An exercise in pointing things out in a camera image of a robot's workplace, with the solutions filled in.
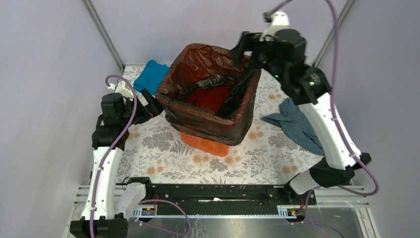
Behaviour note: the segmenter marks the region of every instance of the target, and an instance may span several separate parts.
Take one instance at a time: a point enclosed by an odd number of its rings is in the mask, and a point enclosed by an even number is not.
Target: floral tablecloth
[[[143,69],[144,66],[127,66],[124,77],[133,83]],[[166,121],[165,112],[147,123],[133,125],[129,128],[118,180],[129,176],[150,177],[153,183],[286,183],[316,164],[321,156],[304,150],[281,128],[261,120],[278,112],[285,97],[279,83],[263,70],[252,126],[244,141],[231,147],[224,158],[182,142],[179,132]]]

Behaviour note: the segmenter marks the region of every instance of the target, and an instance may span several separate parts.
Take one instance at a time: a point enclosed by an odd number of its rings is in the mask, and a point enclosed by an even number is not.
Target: brown plastic bag
[[[244,57],[244,64],[249,57]],[[234,67],[228,49],[204,44],[190,44],[175,59],[156,91],[156,98],[166,112],[166,120],[178,131],[235,146],[242,142],[254,115],[255,94],[261,72],[256,73],[235,117],[224,119],[176,100],[191,84],[210,75],[237,75],[245,67]]]

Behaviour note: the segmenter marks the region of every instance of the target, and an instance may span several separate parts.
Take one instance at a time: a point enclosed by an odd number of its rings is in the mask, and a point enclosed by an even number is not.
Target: blue towel
[[[139,92],[143,89],[147,89],[150,94],[156,95],[156,89],[160,82],[162,82],[168,70],[168,66],[158,64],[154,60],[147,62],[143,72],[136,81],[134,81],[134,89]]]
[[[324,155],[321,142],[318,140],[314,129],[292,99],[286,98],[280,104],[280,113],[271,114],[261,119],[281,127],[287,137],[309,152]]]

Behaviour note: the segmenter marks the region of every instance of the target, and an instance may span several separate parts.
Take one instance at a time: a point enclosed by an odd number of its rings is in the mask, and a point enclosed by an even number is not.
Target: red cloth
[[[227,95],[229,95],[229,92],[229,89],[223,86],[206,89],[197,87],[184,102],[206,110],[212,114],[217,114],[223,101]]]

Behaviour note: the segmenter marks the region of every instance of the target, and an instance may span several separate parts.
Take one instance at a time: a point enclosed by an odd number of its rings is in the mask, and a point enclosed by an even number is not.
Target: gray cloth
[[[296,144],[316,155],[324,155],[321,143],[306,116],[290,98],[280,104],[280,113],[261,118],[272,125],[279,126]]]

